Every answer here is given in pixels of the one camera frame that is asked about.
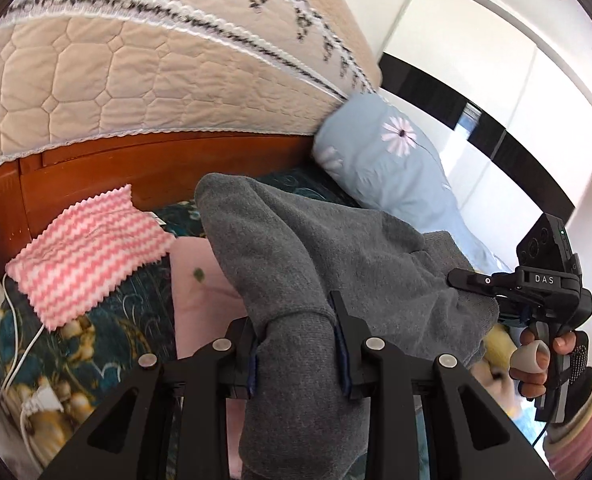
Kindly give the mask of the right hand holding gripper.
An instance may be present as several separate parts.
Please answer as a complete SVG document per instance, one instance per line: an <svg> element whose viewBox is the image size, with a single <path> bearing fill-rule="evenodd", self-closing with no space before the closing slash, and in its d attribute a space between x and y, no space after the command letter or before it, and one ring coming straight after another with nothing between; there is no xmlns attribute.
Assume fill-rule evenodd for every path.
<svg viewBox="0 0 592 480"><path fill-rule="evenodd" d="M510 358L509 376L519 382L519 393L536 399L546 393L547 371L552 354L566 356L576 346L576 334L568 332L556 337L549 347L525 328L520 335L520 347Z"/></svg>

